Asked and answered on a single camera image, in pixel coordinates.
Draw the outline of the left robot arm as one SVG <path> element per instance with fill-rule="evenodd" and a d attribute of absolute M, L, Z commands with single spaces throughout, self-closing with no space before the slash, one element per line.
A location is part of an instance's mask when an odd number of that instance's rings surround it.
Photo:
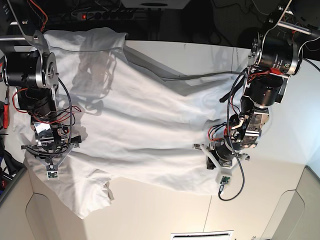
<path fill-rule="evenodd" d="M 206 167 L 229 169 L 244 159 L 244 149 L 257 146 L 269 120 L 269 107 L 280 103 L 288 80 L 303 62 L 303 47 L 320 38 L 320 3 L 317 0 L 282 0 L 252 42 L 247 67 L 220 101 L 233 107 L 242 90 L 240 111 L 208 131 Z"/>

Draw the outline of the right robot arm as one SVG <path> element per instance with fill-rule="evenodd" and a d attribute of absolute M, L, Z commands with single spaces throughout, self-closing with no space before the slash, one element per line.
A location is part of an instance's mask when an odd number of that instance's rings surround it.
<path fill-rule="evenodd" d="M 12 105 L 19 113 L 30 115 L 35 144 L 23 145 L 46 168 L 48 179 L 58 178 L 58 168 L 72 149 L 82 142 L 72 136 L 76 122 L 71 96 L 68 106 L 57 107 L 57 91 L 65 85 L 59 78 L 56 56 L 49 50 L 43 28 L 37 27 L 29 10 L 41 9 L 33 0 L 0 2 L 0 78 L 16 89 Z"/>

